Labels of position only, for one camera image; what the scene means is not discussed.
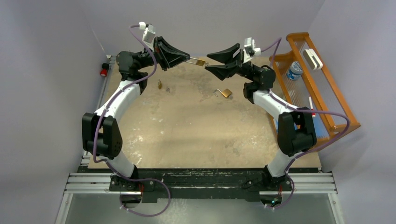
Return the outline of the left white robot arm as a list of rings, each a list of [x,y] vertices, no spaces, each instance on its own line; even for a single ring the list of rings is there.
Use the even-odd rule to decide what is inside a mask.
[[[121,51],[116,56],[121,81],[112,96],[95,112],[82,116],[82,145],[94,162],[105,162],[122,177],[121,185],[128,191],[139,186],[136,166],[122,152],[122,136],[118,122],[130,105],[144,92],[150,74],[140,70],[160,66],[163,71],[190,60],[190,54],[165,41],[154,38],[140,52]]]

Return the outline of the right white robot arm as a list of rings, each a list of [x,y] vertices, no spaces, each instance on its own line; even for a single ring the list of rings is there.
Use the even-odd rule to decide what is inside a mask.
[[[277,96],[271,90],[276,72],[267,65],[257,66],[251,62],[259,53],[259,48],[241,48],[237,43],[225,50],[207,54],[208,58],[219,64],[207,65],[205,69],[221,81],[235,74],[249,80],[243,87],[244,98],[277,121],[279,150],[264,168],[265,175],[262,177],[263,186],[273,190],[280,185],[280,177],[286,175],[292,161],[316,145],[317,137],[310,110],[291,105]]]

